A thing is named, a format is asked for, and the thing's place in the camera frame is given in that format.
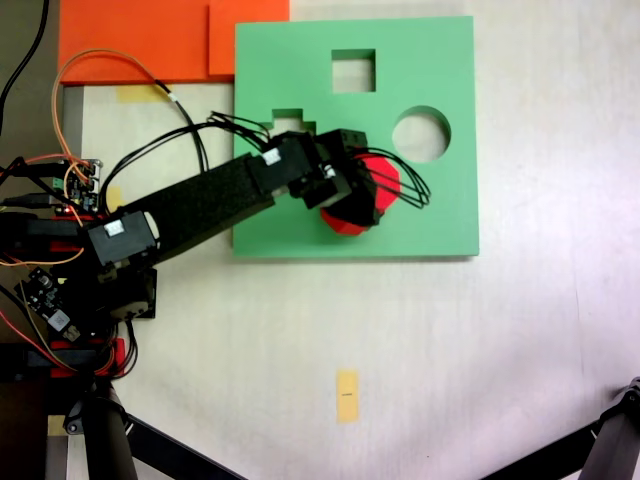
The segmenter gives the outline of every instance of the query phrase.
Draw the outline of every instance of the circular hole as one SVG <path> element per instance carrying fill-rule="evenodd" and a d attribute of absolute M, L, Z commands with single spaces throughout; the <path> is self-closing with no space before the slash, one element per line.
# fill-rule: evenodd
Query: circular hole
<path fill-rule="evenodd" d="M 447 151 L 451 127 L 435 108 L 414 107 L 400 116 L 392 139 L 403 158 L 417 163 L 432 162 Z"/>

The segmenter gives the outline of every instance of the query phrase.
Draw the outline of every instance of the yellow paper tag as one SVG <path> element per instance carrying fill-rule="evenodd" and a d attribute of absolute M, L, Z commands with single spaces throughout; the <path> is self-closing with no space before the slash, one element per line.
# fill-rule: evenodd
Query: yellow paper tag
<path fill-rule="evenodd" d="M 115 212 L 124 205 L 122 200 L 122 190 L 120 187 L 109 187 L 107 189 L 107 208 L 110 212 Z"/>
<path fill-rule="evenodd" d="M 336 379 L 338 394 L 338 423 L 358 420 L 358 372 L 338 370 Z"/>
<path fill-rule="evenodd" d="M 158 85 L 118 85 L 116 100 L 118 103 L 156 103 L 168 102 L 169 98 Z"/>
<path fill-rule="evenodd" d="M 63 427 L 64 415 L 49 415 L 47 418 L 49 424 L 48 435 L 50 437 L 62 437 L 67 435 L 67 431 Z"/>

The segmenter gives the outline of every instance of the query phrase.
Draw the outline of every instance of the orange board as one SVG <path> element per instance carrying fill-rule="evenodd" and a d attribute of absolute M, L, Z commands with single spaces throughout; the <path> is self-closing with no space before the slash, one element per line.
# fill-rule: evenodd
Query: orange board
<path fill-rule="evenodd" d="M 81 50 L 111 48 L 137 57 L 164 82 L 233 81 L 235 24 L 288 19 L 289 0 L 60 0 L 58 66 Z M 125 60 L 93 56 L 62 82 L 149 79 Z"/>
<path fill-rule="evenodd" d="M 218 81 L 233 81 L 237 23 L 287 21 L 289 21 L 289 0 L 211 0 L 209 75 Z M 233 48 L 226 48 L 226 45 L 233 45 Z"/>

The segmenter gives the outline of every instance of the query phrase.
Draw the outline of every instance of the circuit board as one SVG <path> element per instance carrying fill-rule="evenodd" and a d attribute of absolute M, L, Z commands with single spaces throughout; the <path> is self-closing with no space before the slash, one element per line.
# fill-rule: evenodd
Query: circuit board
<path fill-rule="evenodd" d="M 84 174 L 89 182 L 85 183 L 76 175 L 69 175 L 67 178 L 67 195 L 69 200 L 89 212 L 98 212 L 98 193 L 100 191 L 100 173 L 102 162 L 100 160 L 87 160 L 88 166 L 79 166 L 80 172 Z M 53 178 L 53 189 L 64 194 L 64 177 Z M 56 207 L 55 213 L 58 216 L 73 216 L 71 208 L 67 205 Z"/>
<path fill-rule="evenodd" d="M 23 285 L 29 307 L 56 332 L 75 342 L 80 337 L 80 331 L 71 321 L 58 282 L 41 268 L 36 268 Z M 20 285 L 15 290 L 18 297 L 22 297 Z"/>

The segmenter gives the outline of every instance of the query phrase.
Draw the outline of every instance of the green board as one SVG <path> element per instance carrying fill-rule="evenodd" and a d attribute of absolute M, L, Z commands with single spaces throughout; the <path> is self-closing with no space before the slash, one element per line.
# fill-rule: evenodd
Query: green board
<path fill-rule="evenodd" d="M 369 146 L 398 154 L 392 132 L 407 112 L 435 113 L 450 129 L 444 155 L 411 164 L 432 191 L 423 210 L 396 201 L 379 226 L 349 237 L 331 230 L 319 211 L 283 195 L 275 207 L 235 227 L 236 256 L 478 254 L 471 17 L 242 24 L 236 36 L 238 116 L 270 124 L 278 113 L 302 110 L 317 133 L 363 131 Z M 375 57 L 375 91 L 334 93 L 332 59 L 363 52 Z M 236 141 L 236 155 L 248 151 Z"/>

